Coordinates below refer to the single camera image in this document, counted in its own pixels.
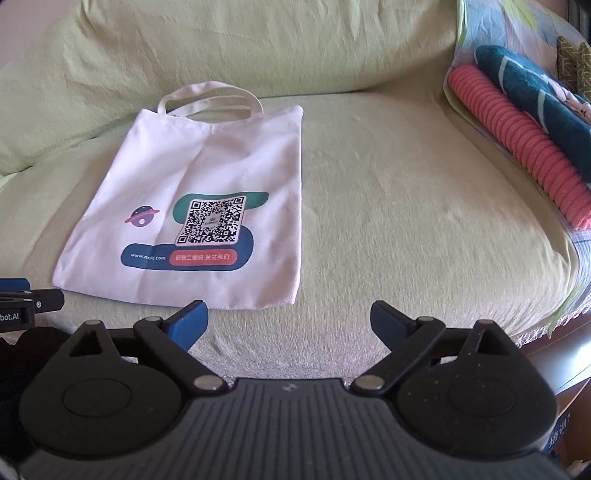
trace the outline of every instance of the cushion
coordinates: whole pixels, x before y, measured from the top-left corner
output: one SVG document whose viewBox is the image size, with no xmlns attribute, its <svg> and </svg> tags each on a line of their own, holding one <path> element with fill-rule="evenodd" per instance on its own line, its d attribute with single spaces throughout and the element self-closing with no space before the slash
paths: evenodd
<svg viewBox="0 0 591 480">
<path fill-rule="evenodd" d="M 558 80 L 571 92 L 577 91 L 577 62 L 577 49 L 566 38 L 558 37 Z"/>
<path fill-rule="evenodd" d="M 577 93 L 587 101 L 591 101 L 591 47 L 588 43 L 579 45 Z"/>
<path fill-rule="evenodd" d="M 451 52 L 454 11 L 439 0 L 85 0 L 0 70 L 0 118 L 11 119 L 0 175 L 189 83 L 269 97 L 391 80 Z"/>
</svg>

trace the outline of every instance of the qr code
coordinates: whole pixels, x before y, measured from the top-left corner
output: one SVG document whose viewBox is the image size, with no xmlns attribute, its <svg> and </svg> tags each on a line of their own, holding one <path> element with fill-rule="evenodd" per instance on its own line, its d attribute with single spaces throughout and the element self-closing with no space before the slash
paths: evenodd
<svg viewBox="0 0 591 480">
<path fill-rule="evenodd" d="M 192 200 L 176 244 L 233 245 L 238 242 L 246 196 L 222 200 Z"/>
</svg>

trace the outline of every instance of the green printed shape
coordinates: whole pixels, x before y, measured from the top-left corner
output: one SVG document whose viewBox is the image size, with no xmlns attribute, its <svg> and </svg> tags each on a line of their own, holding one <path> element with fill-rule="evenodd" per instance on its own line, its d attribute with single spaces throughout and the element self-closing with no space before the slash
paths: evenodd
<svg viewBox="0 0 591 480">
<path fill-rule="evenodd" d="M 189 211 L 189 204 L 192 200 L 223 200 L 231 197 L 238 197 L 240 195 L 246 196 L 246 205 L 244 208 L 250 210 L 252 208 L 264 205 L 269 194 L 267 192 L 236 192 L 228 193 L 226 195 L 201 195 L 198 193 L 189 193 L 181 197 L 173 208 L 173 218 L 177 223 L 184 223 Z"/>
</svg>

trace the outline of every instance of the pink towel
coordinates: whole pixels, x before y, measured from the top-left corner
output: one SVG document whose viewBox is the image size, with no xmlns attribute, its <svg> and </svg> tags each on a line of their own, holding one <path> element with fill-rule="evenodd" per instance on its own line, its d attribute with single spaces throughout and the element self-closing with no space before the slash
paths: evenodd
<svg viewBox="0 0 591 480">
<path fill-rule="evenodd" d="M 591 192 L 570 160 L 475 65 L 453 70 L 449 85 L 528 172 L 576 229 L 591 227 Z"/>
</svg>

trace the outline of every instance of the rolled towel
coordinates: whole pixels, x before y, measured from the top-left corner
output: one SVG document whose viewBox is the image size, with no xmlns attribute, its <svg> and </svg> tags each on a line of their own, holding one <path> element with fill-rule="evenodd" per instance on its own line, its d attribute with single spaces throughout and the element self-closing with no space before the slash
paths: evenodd
<svg viewBox="0 0 591 480">
<path fill-rule="evenodd" d="M 497 45 L 474 52 L 478 68 L 519 109 L 530 115 L 591 184 L 591 105 L 569 92 L 524 56 Z"/>
<path fill-rule="evenodd" d="M 591 227 L 591 192 L 541 127 L 475 65 L 453 70 L 448 83 L 460 101 L 519 160 L 576 229 Z"/>
</svg>

